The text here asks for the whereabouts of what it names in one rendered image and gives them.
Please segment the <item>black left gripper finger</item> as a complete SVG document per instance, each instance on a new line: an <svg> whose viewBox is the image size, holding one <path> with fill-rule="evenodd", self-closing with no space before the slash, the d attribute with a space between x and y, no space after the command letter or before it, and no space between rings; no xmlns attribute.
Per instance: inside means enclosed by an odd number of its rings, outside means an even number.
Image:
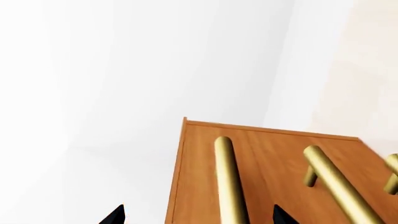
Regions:
<svg viewBox="0 0 398 224"><path fill-rule="evenodd" d="M125 222L125 211L124 205L119 205L113 210L106 218L104 218L99 224L124 224Z"/></svg>

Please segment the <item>wooden cabinet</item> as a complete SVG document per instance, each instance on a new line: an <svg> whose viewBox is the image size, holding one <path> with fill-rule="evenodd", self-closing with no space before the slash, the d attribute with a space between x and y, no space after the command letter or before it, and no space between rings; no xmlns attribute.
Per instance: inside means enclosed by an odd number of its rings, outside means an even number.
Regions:
<svg viewBox="0 0 398 224"><path fill-rule="evenodd" d="M165 224L220 224L214 141L233 143L252 224L273 224L279 205L300 224L349 224L323 182L305 186L303 151L316 145L386 224L398 224L398 195L383 188L391 175L383 159L358 138L205 123L182 124Z"/></svg>

